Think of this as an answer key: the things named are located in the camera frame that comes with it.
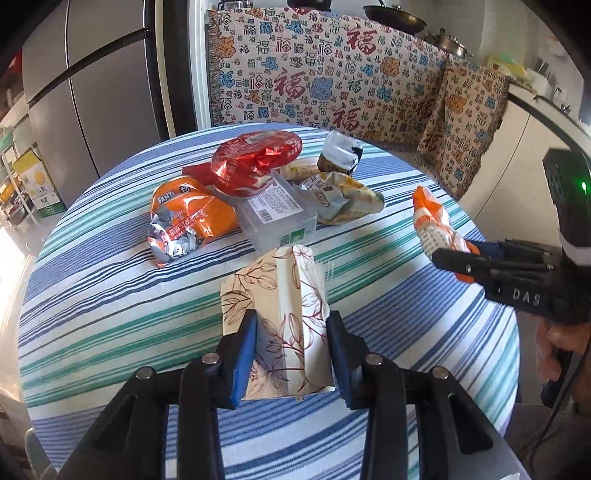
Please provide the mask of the person's right hand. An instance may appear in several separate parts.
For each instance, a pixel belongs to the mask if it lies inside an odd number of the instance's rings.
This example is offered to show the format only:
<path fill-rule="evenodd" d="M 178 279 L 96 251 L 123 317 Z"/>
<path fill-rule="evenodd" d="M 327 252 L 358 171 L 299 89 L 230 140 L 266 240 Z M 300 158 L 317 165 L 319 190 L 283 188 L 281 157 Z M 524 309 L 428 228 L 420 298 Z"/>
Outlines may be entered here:
<path fill-rule="evenodd" d="M 583 355 L 590 337 L 590 325 L 558 325 L 537 317 L 535 332 L 536 371 L 541 382 L 557 381 L 562 373 L 558 351 Z"/>

